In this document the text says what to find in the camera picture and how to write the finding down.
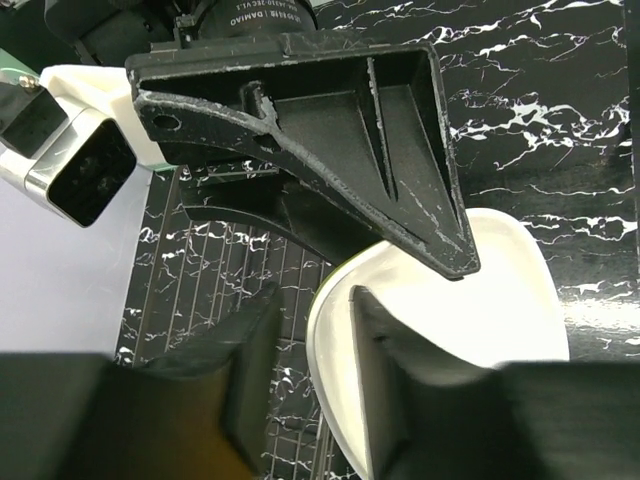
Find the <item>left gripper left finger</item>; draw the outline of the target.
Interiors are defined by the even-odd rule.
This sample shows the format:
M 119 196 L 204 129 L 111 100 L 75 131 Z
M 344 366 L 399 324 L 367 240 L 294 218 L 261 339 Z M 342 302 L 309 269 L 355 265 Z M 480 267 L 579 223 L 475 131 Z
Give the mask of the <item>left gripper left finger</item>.
M 254 475 L 264 466 L 270 386 L 277 363 L 283 295 L 265 284 L 213 328 L 147 362 L 145 368 L 171 379 L 191 379 L 227 367 L 219 426 Z

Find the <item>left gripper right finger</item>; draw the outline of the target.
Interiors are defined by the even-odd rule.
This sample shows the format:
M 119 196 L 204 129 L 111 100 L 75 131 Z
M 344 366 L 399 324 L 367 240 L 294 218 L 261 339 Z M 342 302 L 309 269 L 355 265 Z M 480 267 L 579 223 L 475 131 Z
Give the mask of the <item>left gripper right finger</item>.
M 351 322 L 370 478 L 489 477 L 490 370 L 423 337 L 361 285 Z

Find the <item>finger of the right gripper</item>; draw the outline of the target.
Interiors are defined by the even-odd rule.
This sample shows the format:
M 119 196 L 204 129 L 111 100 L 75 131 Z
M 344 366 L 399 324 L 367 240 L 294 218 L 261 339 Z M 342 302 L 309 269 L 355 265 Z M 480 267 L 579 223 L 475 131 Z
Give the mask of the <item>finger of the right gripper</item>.
M 192 220 L 225 221 L 276 233 L 333 265 L 360 252 L 360 224 L 283 174 L 184 185 L 181 201 Z
M 227 39 L 130 57 L 134 109 L 189 185 L 283 174 L 447 278 L 480 268 L 432 45 Z

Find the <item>white green bowl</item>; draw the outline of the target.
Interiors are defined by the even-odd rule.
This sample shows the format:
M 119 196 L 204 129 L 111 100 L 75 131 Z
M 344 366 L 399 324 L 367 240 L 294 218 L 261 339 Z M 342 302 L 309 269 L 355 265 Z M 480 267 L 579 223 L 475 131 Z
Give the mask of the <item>white green bowl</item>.
M 387 241 L 339 266 L 312 301 L 306 354 L 322 413 L 348 464 L 372 478 L 351 291 L 368 288 L 401 324 L 477 367 L 566 361 L 563 312 L 534 237 L 494 209 L 467 211 L 481 268 L 449 281 Z

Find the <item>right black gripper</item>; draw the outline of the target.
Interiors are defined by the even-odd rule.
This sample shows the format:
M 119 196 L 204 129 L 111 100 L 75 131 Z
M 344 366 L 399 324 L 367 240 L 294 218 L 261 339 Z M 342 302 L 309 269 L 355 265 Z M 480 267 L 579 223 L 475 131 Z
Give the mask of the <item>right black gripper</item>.
M 80 55 L 133 55 L 171 42 L 312 31 L 308 1 L 46 1 L 44 21 Z

